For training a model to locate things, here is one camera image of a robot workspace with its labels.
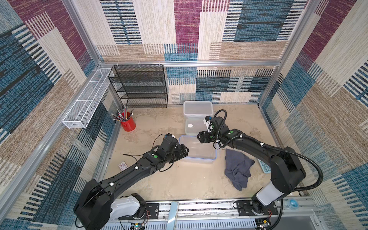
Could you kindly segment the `grey cleaning cloth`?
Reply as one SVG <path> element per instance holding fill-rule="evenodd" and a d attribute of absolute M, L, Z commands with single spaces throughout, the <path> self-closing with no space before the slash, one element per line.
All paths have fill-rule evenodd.
<path fill-rule="evenodd" d="M 233 186 L 239 191 L 247 188 L 249 178 L 252 176 L 250 169 L 255 161 L 242 152 L 231 149 L 226 149 L 225 161 L 226 168 L 224 173 Z"/>

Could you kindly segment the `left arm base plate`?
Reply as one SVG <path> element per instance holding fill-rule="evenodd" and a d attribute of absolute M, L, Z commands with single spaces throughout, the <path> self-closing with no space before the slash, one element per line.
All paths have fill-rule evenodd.
<path fill-rule="evenodd" d="M 143 208 L 139 208 L 138 213 L 133 216 L 122 216 L 119 217 L 119 220 L 144 220 L 147 218 L 150 219 L 158 219 L 160 210 L 159 203 L 147 203 Z"/>

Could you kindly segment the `blue-rimmed clear lunch box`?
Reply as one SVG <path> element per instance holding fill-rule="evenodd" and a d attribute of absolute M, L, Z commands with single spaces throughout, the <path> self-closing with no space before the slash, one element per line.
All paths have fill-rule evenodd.
<path fill-rule="evenodd" d="M 188 156 L 184 161 L 194 163 L 213 163 L 217 158 L 217 150 L 211 143 L 200 143 L 196 136 L 182 135 L 179 143 L 184 144 L 188 149 Z"/>

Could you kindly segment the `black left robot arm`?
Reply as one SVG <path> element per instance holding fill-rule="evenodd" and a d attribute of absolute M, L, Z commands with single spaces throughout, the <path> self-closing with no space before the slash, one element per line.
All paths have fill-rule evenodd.
<path fill-rule="evenodd" d="M 111 216 L 111 205 L 117 197 L 141 179 L 188 156 L 189 148 L 166 134 L 160 146 L 153 147 L 132 166 L 108 179 L 89 181 L 74 206 L 74 213 L 87 230 L 100 230 Z"/>

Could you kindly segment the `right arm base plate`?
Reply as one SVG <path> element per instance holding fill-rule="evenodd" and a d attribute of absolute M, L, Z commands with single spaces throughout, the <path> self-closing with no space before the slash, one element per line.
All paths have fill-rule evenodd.
<path fill-rule="evenodd" d="M 265 206 L 258 201 L 238 200 L 235 201 L 234 207 L 237 209 L 239 216 L 272 216 L 278 215 L 279 210 L 275 202 L 271 202 Z"/>

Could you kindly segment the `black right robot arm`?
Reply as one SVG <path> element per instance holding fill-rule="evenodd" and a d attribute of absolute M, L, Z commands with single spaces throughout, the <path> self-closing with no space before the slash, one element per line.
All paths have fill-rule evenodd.
<path fill-rule="evenodd" d="M 238 129 L 229 129 L 221 117 L 207 116 L 203 119 L 206 130 L 197 135 L 201 143 L 215 143 L 216 146 L 230 147 L 244 151 L 271 169 L 271 181 L 252 197 L 253 211 L 263 213 L 276 200 L 281 200 L 292 192 L 317 188 L 324 179 L 320 166 L 310 158 L 296 153 L 292 148 L 280 148 L 263 143 Z M 310 163 L 317 171 L 318 178 L 310 186 L 299 187 L 306 178 L 301 160 Z"/>

